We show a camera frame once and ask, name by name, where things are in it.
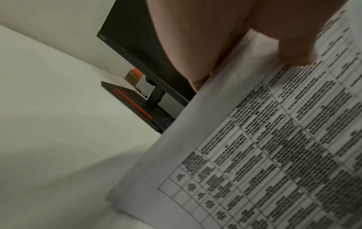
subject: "desk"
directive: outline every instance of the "desk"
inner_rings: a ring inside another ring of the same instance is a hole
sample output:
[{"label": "desk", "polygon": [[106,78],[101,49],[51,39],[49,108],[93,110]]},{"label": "desk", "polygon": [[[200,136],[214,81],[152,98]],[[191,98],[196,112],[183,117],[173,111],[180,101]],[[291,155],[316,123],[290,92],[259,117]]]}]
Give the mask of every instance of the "desk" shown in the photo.
[{"label": "desk", "polygon": [[0,228],[91,228],[99,214],[126,223],[117,228],[140,226],[103,202],[160,136],[100,82],[132,86],[5,27],[0,34]]}]

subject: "paper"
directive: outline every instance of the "paper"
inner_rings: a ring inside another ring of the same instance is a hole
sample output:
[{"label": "paper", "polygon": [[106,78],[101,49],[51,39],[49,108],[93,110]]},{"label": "paper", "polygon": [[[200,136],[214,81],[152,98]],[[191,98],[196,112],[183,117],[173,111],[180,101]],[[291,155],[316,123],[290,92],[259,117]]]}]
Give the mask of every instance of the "paper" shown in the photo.
[{"label": "paper", "polygon": [[249,36],[108,200],[159,229],[361,228],[361,48],[346,11],[311,66]]}]

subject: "red object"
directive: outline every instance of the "red object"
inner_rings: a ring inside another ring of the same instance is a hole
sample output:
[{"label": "red object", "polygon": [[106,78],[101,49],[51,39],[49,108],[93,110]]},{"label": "red object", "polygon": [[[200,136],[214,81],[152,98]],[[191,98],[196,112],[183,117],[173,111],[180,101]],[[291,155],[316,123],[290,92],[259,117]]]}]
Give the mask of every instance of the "red object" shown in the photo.
[{"label": "red object", "polygon": [[147,118],[149,119],[153,119],[149,114],[147,114],[146,111],[144,111],[142,108],[140,108],[137,104],[135,104],[130,98],[128,98],[125,94],[123,94],[120,90],[115,89],[115,91],[117,92],[118,95],[122,96],[123,98],[125,98],[130,104],[132,104],[133,106],[135,106],[139,111],[141,111],[144,115],[147,116]]},{"label": "red object", "polygon": [[134,72],[137,76],[139,76],[139,77],[142,77],[142,76],[143,76],[143,73],[141,73],[141,71],[138,70],[138,69],[136,69],[136,68],[133,68],[133,72]]}]

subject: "computer monitor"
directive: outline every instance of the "computer monitor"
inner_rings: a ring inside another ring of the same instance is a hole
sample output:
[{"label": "computer monitor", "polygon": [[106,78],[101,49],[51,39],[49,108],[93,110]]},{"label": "computer monitor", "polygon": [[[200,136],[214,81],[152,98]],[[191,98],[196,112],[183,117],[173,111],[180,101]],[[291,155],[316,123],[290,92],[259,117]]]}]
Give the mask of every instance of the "computer monitor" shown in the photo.
[{"label": "computer monitor", "polygon": [[186,106],[195,95],[166,56],[146,0],[117,0],[98,37],[156,84],[156,100],[165,91]]}]

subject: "white wall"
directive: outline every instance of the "white wall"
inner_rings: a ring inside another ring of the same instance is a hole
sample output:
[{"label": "white wall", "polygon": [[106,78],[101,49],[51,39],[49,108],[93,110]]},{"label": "white wall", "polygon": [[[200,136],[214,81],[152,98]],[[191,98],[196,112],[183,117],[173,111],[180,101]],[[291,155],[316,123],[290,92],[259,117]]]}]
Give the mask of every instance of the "white wall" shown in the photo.
[{"label": "white wall", "polygon": [[0,24],[125,77],[132,65],[96,37],[115,0],[0,0]]}]

